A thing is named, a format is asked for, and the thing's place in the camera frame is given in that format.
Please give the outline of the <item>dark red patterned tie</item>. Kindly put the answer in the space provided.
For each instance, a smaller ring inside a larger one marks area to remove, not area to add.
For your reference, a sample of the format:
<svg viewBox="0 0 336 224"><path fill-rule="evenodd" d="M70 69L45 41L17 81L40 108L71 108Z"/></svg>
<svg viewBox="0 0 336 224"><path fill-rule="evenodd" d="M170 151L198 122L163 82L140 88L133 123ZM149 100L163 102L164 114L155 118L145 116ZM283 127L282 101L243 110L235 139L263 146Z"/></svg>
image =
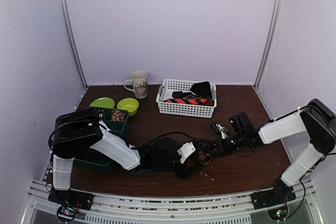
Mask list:
<svg viewBox="0 0 336 224"><path fill-rule="evenodd" d="M212 162L214 157L203 151L203 150L198 150L192 153L184 162L186 167L188 168L202 168L204 166L207 166Z"/></svg>

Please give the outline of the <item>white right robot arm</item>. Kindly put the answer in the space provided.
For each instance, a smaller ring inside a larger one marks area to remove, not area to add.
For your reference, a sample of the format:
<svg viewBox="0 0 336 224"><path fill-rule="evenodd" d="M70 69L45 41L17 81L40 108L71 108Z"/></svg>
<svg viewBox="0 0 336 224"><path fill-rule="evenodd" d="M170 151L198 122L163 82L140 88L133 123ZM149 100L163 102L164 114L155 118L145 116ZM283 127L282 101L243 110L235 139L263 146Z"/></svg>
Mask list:
<svg viewBox="0 0 336 224"><path fill-rule="evenodd" d="M231 116L229 122L235 134L211 142L209 152L214 157L232 154L242 147L263 147L303 133L309 136L308 145L274 181L273 189L269 192L269 199L274 204L287 198L293 185L335 148L335 113L319 99L270 120L258 129L246 112Z"/></svg>

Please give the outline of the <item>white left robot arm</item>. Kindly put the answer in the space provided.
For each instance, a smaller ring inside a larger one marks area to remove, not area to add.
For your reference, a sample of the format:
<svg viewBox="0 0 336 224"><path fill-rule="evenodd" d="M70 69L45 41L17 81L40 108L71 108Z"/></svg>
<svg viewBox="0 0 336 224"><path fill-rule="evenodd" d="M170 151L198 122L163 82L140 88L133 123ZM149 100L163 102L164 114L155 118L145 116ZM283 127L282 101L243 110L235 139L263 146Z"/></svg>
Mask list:
<svg viewBox="0 0 336 224"><path fill-rule="evenodd" d="M105 155L136 175L156 169L177 172L196 152L193 142L181 145L168 135L135 147L114 134L94 108L57 117L48 145L52 156L51 187L64 205L71 205L76 199L75 192L70 190L74 159L88 149Z"/></svg>

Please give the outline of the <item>orange navy striped tie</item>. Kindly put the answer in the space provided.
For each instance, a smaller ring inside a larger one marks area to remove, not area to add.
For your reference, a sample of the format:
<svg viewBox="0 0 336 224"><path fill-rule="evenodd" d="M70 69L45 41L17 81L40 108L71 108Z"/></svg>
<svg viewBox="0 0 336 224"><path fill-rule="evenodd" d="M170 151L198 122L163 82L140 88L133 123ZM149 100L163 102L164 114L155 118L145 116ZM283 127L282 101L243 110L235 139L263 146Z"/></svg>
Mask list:
<svg viewBox="0 0 336 224"><path fill-rule="evenodd" d="M204 105L212 106L213 99L167 99L164 100L166 103L177 103L177 104L188 104L188 105Z"/></svg>

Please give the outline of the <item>white perforated plastic basket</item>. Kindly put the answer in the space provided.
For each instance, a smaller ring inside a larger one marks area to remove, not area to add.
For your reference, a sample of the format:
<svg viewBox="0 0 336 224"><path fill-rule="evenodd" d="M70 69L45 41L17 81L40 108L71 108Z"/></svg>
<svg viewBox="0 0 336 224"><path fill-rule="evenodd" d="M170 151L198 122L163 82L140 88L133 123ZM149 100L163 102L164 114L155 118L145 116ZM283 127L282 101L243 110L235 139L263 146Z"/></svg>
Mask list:
<svg viewBox="0 0 336 224"><path fill-rule="evenodd" d="M212 93L210 105L200 105L195 102L185 103L182 99L178 99L178 102L173 101L173 92L190 92L190 88L195 83L197 81L164 79L156 96L159 112L179 116L211 118L217 106L217 90L214 83L209 84Z"/></svg>

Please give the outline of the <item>green compartment tray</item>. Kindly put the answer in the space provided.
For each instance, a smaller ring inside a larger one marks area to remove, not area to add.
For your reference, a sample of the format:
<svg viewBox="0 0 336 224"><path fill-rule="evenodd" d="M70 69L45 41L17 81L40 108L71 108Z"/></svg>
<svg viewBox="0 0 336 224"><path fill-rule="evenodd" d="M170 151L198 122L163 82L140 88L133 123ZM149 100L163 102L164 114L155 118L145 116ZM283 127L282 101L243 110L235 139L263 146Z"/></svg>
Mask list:
<svg viewBox="0 0 336 224"><path fill-rule="evenodd" d="M127 115L124 122L113 122L111 121L111 112L113 110L119 109L107 109L98 107L91 107L91 109L95 109L96 111L98 109L103 109L106 113L106 118L100 119L103 120L105 125L112 131L113 134L123 138L124 140L126 139L130 128L128 111L120 110ZM115 162L96 150L88 149L74 159L73 165L93 170L95 172L110 174L114 171Z"/></svg>

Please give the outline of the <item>lime green bowl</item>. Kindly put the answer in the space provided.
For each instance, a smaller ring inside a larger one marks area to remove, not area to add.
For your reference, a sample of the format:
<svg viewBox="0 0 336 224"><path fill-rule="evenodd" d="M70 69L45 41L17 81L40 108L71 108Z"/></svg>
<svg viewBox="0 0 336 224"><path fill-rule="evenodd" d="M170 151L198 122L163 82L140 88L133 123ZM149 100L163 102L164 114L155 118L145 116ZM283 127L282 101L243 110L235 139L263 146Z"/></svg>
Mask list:
<svg viewBox="0 0 336 224"><path fill-rule="evenodd" d="M122 99L117 104L117 109L128 111L129 116L135 115L138 111L138 108L139 108L139 102L134 98Z"/></svg>

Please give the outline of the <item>rolled tie in tray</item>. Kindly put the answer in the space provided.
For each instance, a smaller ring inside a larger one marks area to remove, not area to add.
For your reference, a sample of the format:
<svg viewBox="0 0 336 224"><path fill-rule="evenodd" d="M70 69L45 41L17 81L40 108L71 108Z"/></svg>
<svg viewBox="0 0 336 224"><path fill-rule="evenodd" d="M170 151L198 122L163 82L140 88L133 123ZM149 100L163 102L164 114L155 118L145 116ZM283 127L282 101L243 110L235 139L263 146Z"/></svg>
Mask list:
<svg viewBox="0 0 336 224"><path fill-rule="evenodd" d="M113 110L111 112L111 121L113 122L124 122L127 115L120 110Z"/></svg>

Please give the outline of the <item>white patterned rolled tie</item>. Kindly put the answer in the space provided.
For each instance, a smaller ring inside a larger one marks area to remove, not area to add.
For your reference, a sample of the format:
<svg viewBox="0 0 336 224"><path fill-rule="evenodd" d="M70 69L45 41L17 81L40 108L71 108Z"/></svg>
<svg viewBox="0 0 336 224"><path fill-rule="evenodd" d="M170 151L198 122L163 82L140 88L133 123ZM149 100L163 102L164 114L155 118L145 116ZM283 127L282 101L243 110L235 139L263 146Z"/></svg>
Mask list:
<svg viewBox="0 0 336 224"><path fill-rule="evenodd" d="M99 118L101 118L101 119L106 118L106 113L103 109L98 109L97 111L98 111Z"/></svg>

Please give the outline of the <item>cream patterned mug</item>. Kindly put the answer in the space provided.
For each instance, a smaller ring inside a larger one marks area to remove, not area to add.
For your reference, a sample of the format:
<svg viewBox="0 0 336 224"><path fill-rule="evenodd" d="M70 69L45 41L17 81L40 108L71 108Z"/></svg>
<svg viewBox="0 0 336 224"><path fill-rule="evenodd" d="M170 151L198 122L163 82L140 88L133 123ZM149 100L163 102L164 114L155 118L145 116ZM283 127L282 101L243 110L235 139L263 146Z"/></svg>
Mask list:
<svg viewBox="0 0 336 224"><path fill-rule="evenodd" d="M134 93L137 99L144 99L148 96L148 73L135 71L130 74L130 79L123 84L124 88Z"/></svg>

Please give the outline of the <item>lime green plate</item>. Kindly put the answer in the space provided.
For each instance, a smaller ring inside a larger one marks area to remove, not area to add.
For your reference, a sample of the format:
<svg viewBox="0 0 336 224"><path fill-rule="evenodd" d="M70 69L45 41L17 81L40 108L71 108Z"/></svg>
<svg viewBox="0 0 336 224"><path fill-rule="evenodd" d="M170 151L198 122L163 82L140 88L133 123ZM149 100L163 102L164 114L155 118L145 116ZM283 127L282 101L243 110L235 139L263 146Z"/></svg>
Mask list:
<svg viewBox="0 0 336 224"><path fill-rule="evenodd" d="M98 108L107 108L107 109L114 109L115 101L110 97L102 97L97 98L92 101L89 105L90 107L98 107Z"/></svg>

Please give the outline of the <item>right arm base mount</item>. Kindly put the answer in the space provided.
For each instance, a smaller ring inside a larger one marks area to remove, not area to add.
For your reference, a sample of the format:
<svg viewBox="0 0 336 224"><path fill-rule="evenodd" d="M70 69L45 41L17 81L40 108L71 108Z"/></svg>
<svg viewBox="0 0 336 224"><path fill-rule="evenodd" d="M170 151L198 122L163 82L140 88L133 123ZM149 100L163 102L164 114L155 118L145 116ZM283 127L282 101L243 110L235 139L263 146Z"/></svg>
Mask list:
<svg viewBox="0 0 336 224"><path fill-rule="evenodd" d="M266 210L268 217L273 221L285 221L289 217L288 203L296 199L296 194L291 189L282 193L275 189L257 190L251 194L251 202L255 210Z"/></svg>

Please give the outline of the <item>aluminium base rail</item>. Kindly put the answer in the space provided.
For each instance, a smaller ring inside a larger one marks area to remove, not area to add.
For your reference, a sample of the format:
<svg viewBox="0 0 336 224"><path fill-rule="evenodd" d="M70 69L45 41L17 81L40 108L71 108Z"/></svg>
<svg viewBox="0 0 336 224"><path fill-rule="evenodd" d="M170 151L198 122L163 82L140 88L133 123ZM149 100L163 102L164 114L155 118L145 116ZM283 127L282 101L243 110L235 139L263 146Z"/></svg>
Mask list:
<svg viewBox="0 0 336 224"><path fill-rule="evenodd" d="M296 198L257 209L252 191L195 197L136 197L93 193L89 210L81 209L71 223L325 223L310 179L296 184Z"/></svg>

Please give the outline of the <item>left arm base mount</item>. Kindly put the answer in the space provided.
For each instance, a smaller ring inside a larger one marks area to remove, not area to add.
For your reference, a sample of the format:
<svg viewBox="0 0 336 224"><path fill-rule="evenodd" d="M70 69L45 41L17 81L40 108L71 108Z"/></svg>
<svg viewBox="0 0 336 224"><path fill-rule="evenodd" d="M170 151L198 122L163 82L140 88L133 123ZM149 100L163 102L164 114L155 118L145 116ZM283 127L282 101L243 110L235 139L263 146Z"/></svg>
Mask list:
<svg viewBox="0 0 336 224"><path fill-rule="evenodd" d="M61 222L71 222L80 213L80 210L90 210L94 195L74 190L52 190L48 200L60 206L56 210L56 217Z"/></svg>

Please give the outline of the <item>aluminium frame post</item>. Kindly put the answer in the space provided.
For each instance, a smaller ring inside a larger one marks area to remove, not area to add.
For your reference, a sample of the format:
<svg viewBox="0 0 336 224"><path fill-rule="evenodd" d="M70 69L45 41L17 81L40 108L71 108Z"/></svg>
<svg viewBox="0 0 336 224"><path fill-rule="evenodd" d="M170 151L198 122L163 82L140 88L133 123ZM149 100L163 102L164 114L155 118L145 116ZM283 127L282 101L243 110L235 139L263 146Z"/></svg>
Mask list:
<svg viewBox="0 0 336 224"><path fill-rule="evenodd" d="M283 0L274 0L266 43L264 46L261 62L259 65L257 77L254 84L254 88L256 90L261 89L261 85L268 68L268 62L271 56L272 45L274 43L274 36L279 22L282 2Z"/></svg>
<svg viewBox="0 0 336 224"><path fill-rule="evenodd" d="M78 50L77 50L77 46L76 46L76 42L75 42L74 32L73 32L72 25L71 25L67 0L59 0L59 1L60 1L60 6L61 6L64 22L65 22L66 35L67 35L67 39L68 39L68 42L69 42L71 55L72 55L72 58L74 60L75 68L76 68L76 71L78 73L81 85L84 89L86 89L88 87L88 84L87 84L87 81L85 79L83 68L82 68L80 58L79 58L79 55L78 55Z"/></svg>

